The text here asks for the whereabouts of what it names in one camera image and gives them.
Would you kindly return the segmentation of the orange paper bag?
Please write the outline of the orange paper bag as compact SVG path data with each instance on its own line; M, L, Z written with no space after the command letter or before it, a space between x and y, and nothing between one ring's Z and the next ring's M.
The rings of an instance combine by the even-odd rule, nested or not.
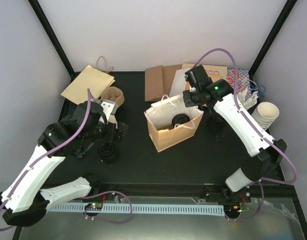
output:
M144 112L148 133L156 150L162 152L193 137L204 112L197 106L186 107L183 95L163 95Z

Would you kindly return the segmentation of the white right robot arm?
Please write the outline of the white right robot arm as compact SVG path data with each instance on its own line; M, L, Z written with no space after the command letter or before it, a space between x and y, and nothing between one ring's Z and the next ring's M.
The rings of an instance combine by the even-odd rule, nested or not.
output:
M234 89L224 79L215 82L198 65L184 74L190 89L183 92L187 108L206 105L215 123L226 121L244 144L250 158L243 162L221 187L221 197L231 202L239 191L273 171L287 149L284 140L275 140L262 129L234 95Z

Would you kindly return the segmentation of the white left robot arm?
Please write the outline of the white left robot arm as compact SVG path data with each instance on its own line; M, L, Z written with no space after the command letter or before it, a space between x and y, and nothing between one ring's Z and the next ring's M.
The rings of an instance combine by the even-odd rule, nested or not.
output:
M115 143L128 129L116 121L117 108L111 100L80 103L73 114L46 127L21 173L0 192L0 209L5 211L2 217L9 227L30 227L53 207L77 198L94 200L100 196L100 181L90 173L57 187L42 186L66 157L83 158L96 141L101 142L98 153L103 162L117 161Z

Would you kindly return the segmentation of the beige bag with red circles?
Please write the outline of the beige bag with red circles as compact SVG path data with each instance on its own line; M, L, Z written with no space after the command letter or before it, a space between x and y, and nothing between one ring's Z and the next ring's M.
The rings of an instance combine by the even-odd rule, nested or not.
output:
M181 77L185 77L185 72L190 70L194 64L183 63L181 68ZM227 67L226 66L217 66L217 65L202 65L207 75L212 79L213 82L216 82L220 79L226 80L227 78Z

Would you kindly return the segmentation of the white paper bag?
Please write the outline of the white paper bag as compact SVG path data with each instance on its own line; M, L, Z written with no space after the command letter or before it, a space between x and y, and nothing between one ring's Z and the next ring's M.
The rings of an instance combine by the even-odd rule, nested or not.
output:
M178 69L175 72L173 82L171 85L169 97L174 97L176 95L182 94L186 90L187 82L185 80L185 73L189 68Z

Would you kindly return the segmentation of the stack of pulp cup carriers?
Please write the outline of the stack of pulp cup carriers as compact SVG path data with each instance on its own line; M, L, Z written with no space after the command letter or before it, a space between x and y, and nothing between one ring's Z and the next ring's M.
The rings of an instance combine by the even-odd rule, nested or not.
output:
M121 89L115 86L110 86L101 94L100 100L113 101L118 105L118 107L120 107L124 103L125 97Z

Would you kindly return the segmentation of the brown kraft paper bag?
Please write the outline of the brown kraft paper bag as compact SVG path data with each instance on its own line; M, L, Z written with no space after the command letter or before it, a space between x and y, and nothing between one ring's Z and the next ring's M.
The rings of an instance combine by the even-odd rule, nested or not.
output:
M181 64L156 66L145 70L144 99L146 102L158 101L164 94L169 95L177 70Z

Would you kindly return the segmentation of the stack of black cup lids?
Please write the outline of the stack of black cup lids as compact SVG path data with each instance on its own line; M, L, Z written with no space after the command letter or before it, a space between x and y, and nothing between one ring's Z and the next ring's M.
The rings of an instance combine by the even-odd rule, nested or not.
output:
M212 115L210 117L210 126L214 130L220 130L224 127L226 121L220 115Z

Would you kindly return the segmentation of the blue checkered paper bag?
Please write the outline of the blue checkered paper bag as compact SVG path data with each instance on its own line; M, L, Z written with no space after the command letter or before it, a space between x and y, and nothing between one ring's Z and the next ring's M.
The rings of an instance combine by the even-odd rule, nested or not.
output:
M233 68L227 69L227 82L234 87L235 84L235 70ZM253 92L258 91L258 95L261 97L265 96L266 87L260 85L250 79L249 71L247 69L237 70L237 92L243 92L247 89L246 98L249 98Z

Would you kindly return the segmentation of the black frame post right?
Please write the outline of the black frame post right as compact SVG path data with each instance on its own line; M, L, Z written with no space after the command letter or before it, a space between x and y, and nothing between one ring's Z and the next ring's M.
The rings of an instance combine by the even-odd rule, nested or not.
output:
M264 60L270 47L274 43L276 37L278 36L280 30L282 29L284 23L288 19L296 3L297 3L297 0L287 0L285 2L282 10L280 11L275 23L273 24L268 36L266 37L260 51L258 52L253 64L251 65L248 71L250 79L252 79L255 76L258 68L260 67L262 61Z

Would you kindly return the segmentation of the black frame post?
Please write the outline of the black frame post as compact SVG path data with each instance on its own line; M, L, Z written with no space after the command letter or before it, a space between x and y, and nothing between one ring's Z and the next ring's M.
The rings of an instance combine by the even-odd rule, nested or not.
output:
M61 62L63 63L66 71L68 72L69 76L72 77L75 74L75 71L60 43L57 38L56 33L54 32L52 25L50 24L43 8L41 7L38 0L28 0L32 10L34 11L36 17L38 18L41 26L43 27L46 35L48 36L51 44L53 45L56 53L58 54Z
M266 37L260 51L258 52L253 64L251 65L248 71L250 79L252 79L255 76L258 68L260 67L262 61L264 60L270 47L274 43L276 37L278 36L280 30L282 29L284 23L288 19L296 3L297 3L297 0L287 0L285 2L282 10L280 11L275 23L273 24L268 36Z

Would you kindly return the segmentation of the black frame post left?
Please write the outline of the black frame post left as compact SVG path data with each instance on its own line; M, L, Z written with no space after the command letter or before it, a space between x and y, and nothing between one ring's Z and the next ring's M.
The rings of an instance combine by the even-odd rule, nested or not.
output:
M43 27L46 35L48 36L51 44L53 45L56 53L58 54L61 62L63 63L66 71L68 72L69 76L72 77L75 74L75 71L60 43L57 38L56 33L54 32L52 25L50 24L43 8L41 7L38 0L28 0L32 10L34 11L36 17L38 18L41 26Z

